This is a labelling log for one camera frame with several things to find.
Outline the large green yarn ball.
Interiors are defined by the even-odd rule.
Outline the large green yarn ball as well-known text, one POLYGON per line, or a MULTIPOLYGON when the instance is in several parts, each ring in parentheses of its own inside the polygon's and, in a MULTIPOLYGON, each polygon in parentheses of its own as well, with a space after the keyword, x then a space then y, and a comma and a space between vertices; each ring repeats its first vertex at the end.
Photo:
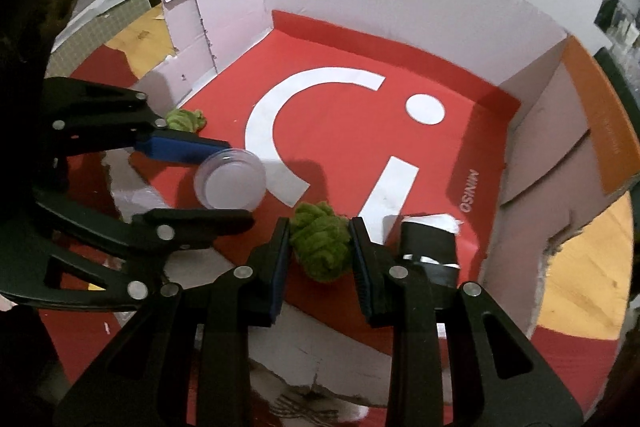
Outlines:
POLYGON ((165 116, 165 120, 170 130, 189 133, 198 133, 207 124, 207 119, 201 109, 175 108, 165 116))

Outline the white plush alpaca toy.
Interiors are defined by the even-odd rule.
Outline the white plush alpaca toy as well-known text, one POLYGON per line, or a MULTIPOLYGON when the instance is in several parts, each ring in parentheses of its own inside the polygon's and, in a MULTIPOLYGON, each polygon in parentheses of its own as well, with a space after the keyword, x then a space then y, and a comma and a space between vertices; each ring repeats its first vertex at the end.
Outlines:
POLYGON ((250 385, 283 426, 358 424, 370 412, 363 405, 291 387, 267 369, 252 369, 250 385))

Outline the clear round plastic lid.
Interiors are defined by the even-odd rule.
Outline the clear round plastic lid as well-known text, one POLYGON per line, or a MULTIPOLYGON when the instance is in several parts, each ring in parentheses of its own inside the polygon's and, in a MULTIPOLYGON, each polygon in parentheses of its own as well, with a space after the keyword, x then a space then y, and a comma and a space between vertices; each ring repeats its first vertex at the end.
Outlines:
POLYGON ((198 166, 193 187, 205 208, 253 211, 266 194, 266 170, 248 150, 228 148, 198 166))

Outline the black white sock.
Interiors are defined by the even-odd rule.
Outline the black white sock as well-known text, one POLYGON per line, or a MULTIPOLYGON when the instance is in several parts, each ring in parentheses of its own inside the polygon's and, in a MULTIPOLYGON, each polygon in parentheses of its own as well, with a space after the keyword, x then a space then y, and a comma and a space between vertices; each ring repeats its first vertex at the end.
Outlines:
POLYGON ((456 288, 460 274, 459 231, 459 221, 448 213, 405 217, 400 225, 400 262, 420 269, 434 285, 456 288))

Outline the small green yarn ball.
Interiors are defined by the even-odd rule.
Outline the small green yarn ball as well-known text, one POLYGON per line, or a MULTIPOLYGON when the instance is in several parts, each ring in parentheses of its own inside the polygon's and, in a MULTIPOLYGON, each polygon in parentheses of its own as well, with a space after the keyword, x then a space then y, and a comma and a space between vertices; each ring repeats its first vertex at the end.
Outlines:
POLYGON ((291 242, 297 261, 317 282, 331 282, 349 268, 349 220, 327 202, 301 202, 290 219, 291 242))

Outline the red knitted table mat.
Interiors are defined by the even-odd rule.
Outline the red knitted table mat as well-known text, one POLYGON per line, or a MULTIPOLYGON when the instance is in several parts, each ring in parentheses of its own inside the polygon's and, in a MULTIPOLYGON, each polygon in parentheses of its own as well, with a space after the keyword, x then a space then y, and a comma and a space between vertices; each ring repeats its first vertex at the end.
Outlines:
MULTIPOLYGON (((125 88, 137 82, 125 53, 108 46, 99 46, 70 75, 125 88)), ((70 160, 70 198, 104 215, 119 216, 99 154, 70 160)), ((40 317, 70 383, 78 380, 120 329, 110 312, 42 311, 40 317)), ((533 344, 580 407, 588 411, 597 401, 614 364, 616 341, 564 335, 539 326, 534 332, 533 344)))

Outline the orange cardboard box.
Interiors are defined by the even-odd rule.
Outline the orange cardboard box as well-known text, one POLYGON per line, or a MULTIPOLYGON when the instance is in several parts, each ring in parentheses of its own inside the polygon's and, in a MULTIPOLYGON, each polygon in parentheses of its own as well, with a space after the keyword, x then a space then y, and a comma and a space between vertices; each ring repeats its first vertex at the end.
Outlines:
POLYGON ((140 86, 160 113, 256 155, 250 231, 178 251, 184 287, 243 263, 300 202, 393 243, 402 217, 459 223, 460 277, 523 332, 552 249, 639 171, 639 141, 591 53, 522 0, 162 0, 175 52, 140 86))

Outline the wall mirror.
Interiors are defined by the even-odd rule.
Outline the wall mirror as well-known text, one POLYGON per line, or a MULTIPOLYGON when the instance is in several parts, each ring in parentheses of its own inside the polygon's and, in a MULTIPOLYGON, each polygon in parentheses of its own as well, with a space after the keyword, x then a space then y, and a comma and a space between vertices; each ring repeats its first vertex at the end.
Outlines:
POLYGON ((602 0, 594 23, 620 53, 639 53, 639 0, 602 0))

